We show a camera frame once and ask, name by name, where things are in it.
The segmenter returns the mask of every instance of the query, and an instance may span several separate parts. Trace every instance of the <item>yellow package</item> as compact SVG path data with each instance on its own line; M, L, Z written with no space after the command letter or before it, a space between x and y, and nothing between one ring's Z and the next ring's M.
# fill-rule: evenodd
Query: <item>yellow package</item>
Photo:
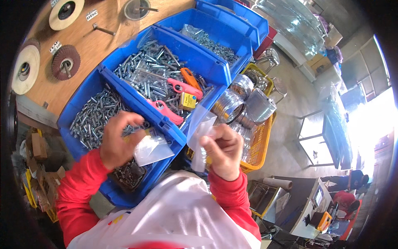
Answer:
M196 106L196 96L183 92L181 93L180 109L192 111Z

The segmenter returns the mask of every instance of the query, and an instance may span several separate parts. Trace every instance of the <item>metal peg hook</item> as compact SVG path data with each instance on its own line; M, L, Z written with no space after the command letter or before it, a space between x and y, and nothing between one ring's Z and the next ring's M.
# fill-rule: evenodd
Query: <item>metal peg hook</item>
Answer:
M69 72L68 61L65 61L64 63L62 63L62 66L64 67L66 74L68 75L68 78L71 78L72 76L70 75L70 72Z
M149 10L149 11L156 11L156 12L159 12L158 9L148 8L148 7L142 7L142 6L140 6L140 10Z
M94 23L94 24L93 24L93 28L94 28L94 30L99 30L99 31L105 32L105 33L110 34L110 35L113 35L113 36L116 35L116 33L113 32L113 31L110 31L110 30L107 30L107 29L103 29L103 28L101 28L101 27L98 27L98 24L97 24L97 23Z

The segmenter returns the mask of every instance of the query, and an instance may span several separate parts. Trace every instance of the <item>blue plastic bin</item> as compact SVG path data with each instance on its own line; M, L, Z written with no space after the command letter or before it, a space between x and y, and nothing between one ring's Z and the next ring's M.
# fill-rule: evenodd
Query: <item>blue plastic bin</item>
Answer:
M158 40L159 44L166 45L175 55L179 57L181 61L187 61L185 67L190 68L194 73L199 73L202 75L209 86L214 86L213 91L201 101L201 105L207 110L210 110L220 95L231 83L228 67L224 63L217 60L214 56L206 53L203 49L196 47L187 42L185 39L173 35L159 27L150 26L145 30L142 30L138 34L137 38L131 41L127 47L118 48L108 57L106 57L100 63L100 65L103 66L103 76L109 82L112 82L112 84L118 84L122 86L129 94L140 101L142 105L146 106L149 110L156 112L158 117L166 118L153 106L151 106L146 99L144 99L133 87L130 86L130 84L119 79L119 77L113 74L113 71L121 62L123 62L132 53L136 53L138 51L137 44L139 43L140 39L147 34L147 32L152 33L152 37ZM176 133L183 137L184 142L186 142L190 118L191 116L188 117L186 124L181 130L179 130L178 127L173 124L173 129L176 129Z
M254 27L252 24L238 17L234 13L204 1L197 1L196 9L215 17L249 38L254 50L260 46L261 43L258 28Z
M185 145L184 139L179 135L180 130L178 130L168 118L163 118L163 116L157 115L154 110L148 109L146 106L142 105L119 84L115 84L111 81L108 82L100 73L101 71L102 68L97 67L87 76L66 104L57 122L61 136L73 158L76 161L80 160L81 156L86 154L88 150L82 147L77 138L71 136L69 127L74 117L83 108L87 100L91 96L102 91L105 88L105 83L108 83L108 85L120 95L128 107L134 112L142 115L153 127L161 131L167 140L171 141L170 148L176 156ZM153 187L153 184L159 179L175 156L153 163L149 166L144 166L147 169L147 173L137 189L132 193L124 193L110 178L101 185L99 191L115 206L135 207L146 196Z
M232 26L226 25L217 18L202 11L197 9L188 9L165 18L162 21L157 22L155 25L158 25L162 29L169 31L176 36L183 37L194 46L202 48L207 53L216 57L219 61L227 64L227 61L222 57L219 57L211 50L201 46L194 39L179 33L179 31L184 27L184 24L190 24L194 27L203 29L209 34L210 39L231 48L234 50L236 55L240 56L233 65L229 65L231 79L234 79L235 76L249 63L249 60L253 55L253 50L248 37L242 35Z
M228 9L235 12L238 17L243 17L247 21L258 29L258 35L260 44L264 41L269 33L268 21L258 13L254 12L250 8L238 3L234 0L196 0L197 2L208 2L214 4L215 7L220 8L217 5L227 7Z

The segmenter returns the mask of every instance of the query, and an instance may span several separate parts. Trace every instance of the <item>person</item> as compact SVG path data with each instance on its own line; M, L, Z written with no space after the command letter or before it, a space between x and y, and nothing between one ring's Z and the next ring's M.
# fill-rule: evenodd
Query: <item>person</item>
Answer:
M351 171L349 176L326 176L321 177L322 182L331 181L336 185L329 186L329 192L336 192L346 189L359 189L369 181L368 175L363 175L361 170Z
M259 227L251 217L247 176L240 170L243 139L227 125L214 126L200 144L212 160L205 181L177 171L159 182L135 208L99 219L89 206L107 174L132 159L145 136L122 138L128 124L143 117L121 111L105 126L102 145L82 156L58 187L57 215L68 248L260 248Z
M349 220L353 212L356 211L360 202L355 199L355 196L344 190L337 192L333 197L333 202L339 204L339 210L344 211L346 215L342 220Z

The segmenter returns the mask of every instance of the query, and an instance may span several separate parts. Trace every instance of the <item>white plastic bag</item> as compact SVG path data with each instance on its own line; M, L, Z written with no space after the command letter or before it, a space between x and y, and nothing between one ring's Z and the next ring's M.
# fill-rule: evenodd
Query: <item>white plastic bag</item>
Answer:
M145 132L147 135L134 149L134 158L138 166L145 166L174 156L163 134L154 128L148 128Z

